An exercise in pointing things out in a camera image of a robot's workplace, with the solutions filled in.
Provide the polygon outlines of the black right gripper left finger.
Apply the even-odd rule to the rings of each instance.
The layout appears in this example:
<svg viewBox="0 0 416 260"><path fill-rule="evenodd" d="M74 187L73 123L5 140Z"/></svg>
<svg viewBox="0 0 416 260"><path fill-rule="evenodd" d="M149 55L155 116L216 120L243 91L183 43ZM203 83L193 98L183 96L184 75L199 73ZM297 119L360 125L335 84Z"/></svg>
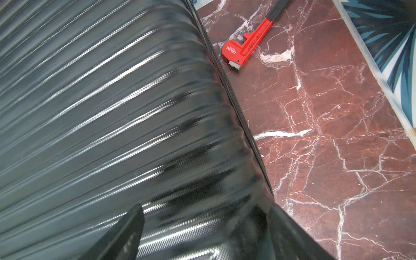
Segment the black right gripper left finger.
<svg viewBox="0 0 416 260"><path fill-rule="evenodd" d="M141 204L137 204L85 252L80 259L135 260L144 224L143 207Z"/></svg>

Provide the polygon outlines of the black hard-shell suitcase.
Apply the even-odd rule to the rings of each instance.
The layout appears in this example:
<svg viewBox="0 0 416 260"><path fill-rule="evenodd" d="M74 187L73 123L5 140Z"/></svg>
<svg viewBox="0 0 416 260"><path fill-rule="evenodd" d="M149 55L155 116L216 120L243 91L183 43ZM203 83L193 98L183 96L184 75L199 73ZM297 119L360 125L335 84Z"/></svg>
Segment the black hard-shell suitcase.
<svg viewBox="0 0 416 260"><path fill-rule="evenodd" d="M1 2L1 259L270 260L259 153L190 1Z"/></svg>

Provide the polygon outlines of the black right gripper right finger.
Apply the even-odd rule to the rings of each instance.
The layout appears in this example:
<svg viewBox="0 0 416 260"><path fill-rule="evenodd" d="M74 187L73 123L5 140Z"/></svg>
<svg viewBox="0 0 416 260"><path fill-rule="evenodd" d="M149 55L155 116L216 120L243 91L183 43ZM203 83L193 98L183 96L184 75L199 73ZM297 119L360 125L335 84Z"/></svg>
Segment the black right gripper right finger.
<svg viewBox="0 0 416 260"><path fill-rule="evenodd" d="M267 223L278 260L334 260L278 205L270 207Z"/></svg>

